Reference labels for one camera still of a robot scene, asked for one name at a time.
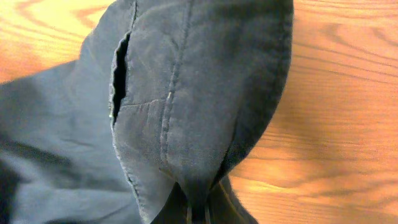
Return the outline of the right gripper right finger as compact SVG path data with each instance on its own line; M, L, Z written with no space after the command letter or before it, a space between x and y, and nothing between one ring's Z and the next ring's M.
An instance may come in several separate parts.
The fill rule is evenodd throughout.
M232 189L229 177L213 182L204 205L205 224L258 224Z

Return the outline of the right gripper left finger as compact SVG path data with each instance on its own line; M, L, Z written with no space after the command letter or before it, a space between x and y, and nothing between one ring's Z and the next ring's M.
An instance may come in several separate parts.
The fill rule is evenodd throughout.
M151 224L192 224L191 208L178 183L174 184L164 207Z

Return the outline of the dark blue shorts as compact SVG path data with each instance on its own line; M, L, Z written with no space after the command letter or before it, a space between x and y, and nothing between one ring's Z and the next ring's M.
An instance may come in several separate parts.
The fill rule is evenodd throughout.
M215 179L279 104L292 0L116 1L80 57L1 85L2 223L151 223Z

